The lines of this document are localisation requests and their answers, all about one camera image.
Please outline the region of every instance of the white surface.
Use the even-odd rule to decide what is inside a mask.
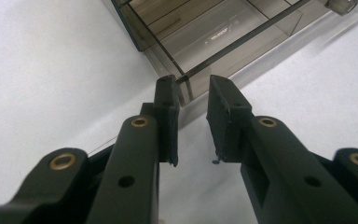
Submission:
[[[356,10],[328,14],[232,78],[256,115],[282,120],[329,159],[358,147]],[[114,138],[153,100],[155,79],[102,2],[1,1],[0,203],[51,150],[91,152]],[[240,166],[211,163],[205,98],[181,111],[179,165],[161,165],[160,218],[255,223]]]
[[[103,2],[0,2],[0,203],[50,151],[116,137],[156,79]]]

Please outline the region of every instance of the brown translucent container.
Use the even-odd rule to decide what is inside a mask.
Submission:
[[[112,0],[159,76],[174,74],[182,105],[320,18],[314,0]]]

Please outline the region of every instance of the white table surface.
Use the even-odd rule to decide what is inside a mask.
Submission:
[[[156,72],[102,1],[0,1],[0,204],[54,149],[92,154],[152,102]],[[358,147],[358,8],[329,13],[232,77],[331,159]],[[213,165],[207,95],[182,108],[179,165],[161,165],[166,223],[256,223],[238,164]]]

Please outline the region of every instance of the black bracket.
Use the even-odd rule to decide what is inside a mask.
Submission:
[[[255,117],[229,79],[210,83],[216,155],[241,163],[259,223],[358,223],[358,149],[341,149],[333,161],[315,156],[280,120]]]

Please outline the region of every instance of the translucent plastic box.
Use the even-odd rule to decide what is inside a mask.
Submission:
[[[210,74],[231,76],[329,10],[316,0],[112,3],[158,74],[176,76],[182,105],[208,90]]]

